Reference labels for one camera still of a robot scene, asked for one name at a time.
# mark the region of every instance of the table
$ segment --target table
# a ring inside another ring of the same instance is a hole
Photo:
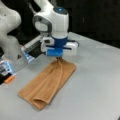
[[[120,116],[120,49],[69,33],[80,43],[77,56],[64,59],[76,72],[42,111],[18,96],[53,58],[40,55],[0,86],[0,120],[118,120]]]

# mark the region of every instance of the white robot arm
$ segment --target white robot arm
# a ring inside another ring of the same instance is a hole
[[[55,57],[61,57],[64,54],[75,55],[78,43],[68,42],[69,16],[67,10],[62,7],[54,7],[48,0],[34,1],[41,11],[34,15],[33,24],[42,35],[46,33],[50,35],[41,40],[41,51]]]
[[[21,51],[18,40],[9,32],[17,28],[21,23],[20,15],[6,7],[0,0],[0,47],[4,51],[4,59],[9,61],[14,72],[27,64],[27,59]]]

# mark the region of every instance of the table surface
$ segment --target table surface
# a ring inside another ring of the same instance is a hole
[[[53,58],[39,56],[0,86],[0,120],[118,120],[120,116],[120,50],[70,33],[80,43],[77,56],[64,59],[77,70],[42,111],[18,96]]]

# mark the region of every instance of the towel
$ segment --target towel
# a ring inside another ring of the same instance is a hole
[[[42,110],[76,70],[73,63],[55,59],[30,83],[19,91],[19,96]]]

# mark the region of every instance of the cloth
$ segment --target cloth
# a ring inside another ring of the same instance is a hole
[[[19,96],[38,109],[43,109],[75,70],[73,63],[62,58],[56,59],[28,83],[19,92]]]

